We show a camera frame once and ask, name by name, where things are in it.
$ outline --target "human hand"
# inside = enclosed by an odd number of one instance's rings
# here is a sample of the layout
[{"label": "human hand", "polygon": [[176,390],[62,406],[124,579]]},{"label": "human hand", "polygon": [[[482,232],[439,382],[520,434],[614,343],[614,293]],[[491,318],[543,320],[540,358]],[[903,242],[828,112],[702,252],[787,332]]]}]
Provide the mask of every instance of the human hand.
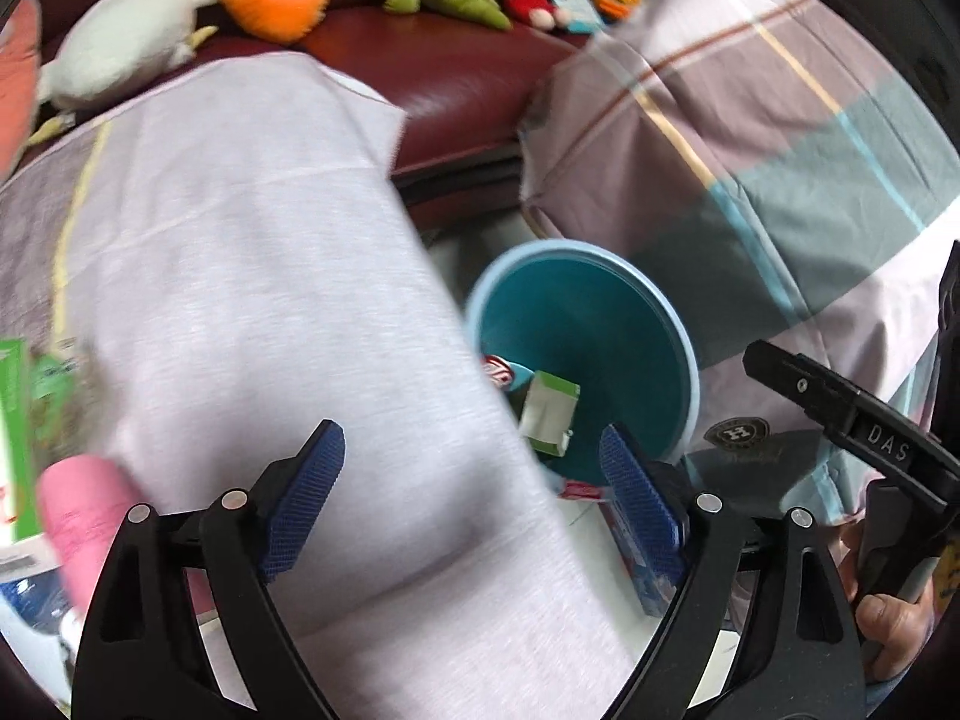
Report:
[{"label": "human hand", "polygon": [[[862,520],[840,530],[840,541],[850,548],[840,563],[840,580],[851,603],[856,598],[856,560],[862,538]],[[854,615],[857,627],[867,640],[883,647],[877,659],[866,666],[867,676],[877,682],[886,682],[912,664],[926,642],[933,615],[933,580],[926,583],[915,604],[890,595],[865,596]]]}]

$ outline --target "blue bucket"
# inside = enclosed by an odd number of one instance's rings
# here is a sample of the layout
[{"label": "blue bucket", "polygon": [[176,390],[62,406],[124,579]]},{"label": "blue bucket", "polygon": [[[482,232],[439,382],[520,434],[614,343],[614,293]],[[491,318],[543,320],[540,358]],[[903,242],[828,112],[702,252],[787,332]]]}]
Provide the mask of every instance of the blue bucket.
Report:
[{"label": "blue bucket", "polygon": [[700,378],[680,318],[630,263],[594,245],[536,241],[501,255],[467,300],[481,355],[579,384],[565,456],[546,458],[563,497],[610,497],[600,434],[622,422],[652,458],[675,463],[700,408]]}]

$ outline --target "bucket rim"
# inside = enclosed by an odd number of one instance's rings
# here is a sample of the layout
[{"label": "bucket rim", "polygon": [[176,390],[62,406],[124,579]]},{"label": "bucket rim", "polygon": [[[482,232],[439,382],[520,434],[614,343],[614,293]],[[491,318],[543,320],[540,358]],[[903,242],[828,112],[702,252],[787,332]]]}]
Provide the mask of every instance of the bucket rim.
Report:
[{"label": "bucket rim", "polygon": [[478,354],[482,352],[480,348],[480,320],[488,303],[490,303],[493,290],[511,272],[522,265],[541,259],[542,255],[545,254],[565,254],[571,260],[601,266],[613,275],[619,276],[624,282],[637,290],[637,293],[645,293],[644,296],[651,298],[652,303],[656,304],[656,308],[659,308],[665,314],[665,318],[669,320],[674,332],[674,340],[678,341],[680,346],[678,352],[686,362],[689,403],[683,429],[680,430],[673,449],[659,460],[673,464],[678,463],[690,446],[693,431],[700,415],[700,372],[697,368],[697,357],[694,354],[690,336],[683,326],[683,322],[680,321],[680,316],[664,293],[661,293],[659,287],[648,276],[642,274],[619,255],[598,245],[565,239],[530,241],[507,250],[487,266],[467,298],[467,304],[464,306],[464,322],[467,325],[467,340],[470,347]]}]

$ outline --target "white plush bird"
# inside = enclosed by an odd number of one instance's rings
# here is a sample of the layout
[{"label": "white plush bird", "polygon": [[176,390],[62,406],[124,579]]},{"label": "white plush bird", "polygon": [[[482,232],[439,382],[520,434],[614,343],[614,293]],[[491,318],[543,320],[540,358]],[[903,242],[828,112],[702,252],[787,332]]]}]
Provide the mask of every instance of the white plush bird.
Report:
[{"label": "white plush bird", "polygon": [[196,30],[198,7],[217,0],[99,0],[43,66],[37,99],[61,111],[30,145],[61,134],[79,111],[99,111],[189,62],[216,28]]}]

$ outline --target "red sofa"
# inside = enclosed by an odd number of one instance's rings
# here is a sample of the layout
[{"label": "red sofa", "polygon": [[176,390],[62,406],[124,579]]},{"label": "red sofa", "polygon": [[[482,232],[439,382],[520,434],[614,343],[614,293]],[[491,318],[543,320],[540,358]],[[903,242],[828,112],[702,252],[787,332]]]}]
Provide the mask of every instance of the red sofa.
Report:
[{"label": "red sofa", "polygon": [[[40,1],[49,59],[97,0]],[[195,65],[280,49],[244,34],[220,6],[200,11],[198,21],[220,31]],[[524,25],[498,32],[428,12],[392,16],[380,0],[331,0],[296,48],[407,112],[394,181],[416,225],[427,229],[517,204],[517,123],[536,83],[583,42]]]}]

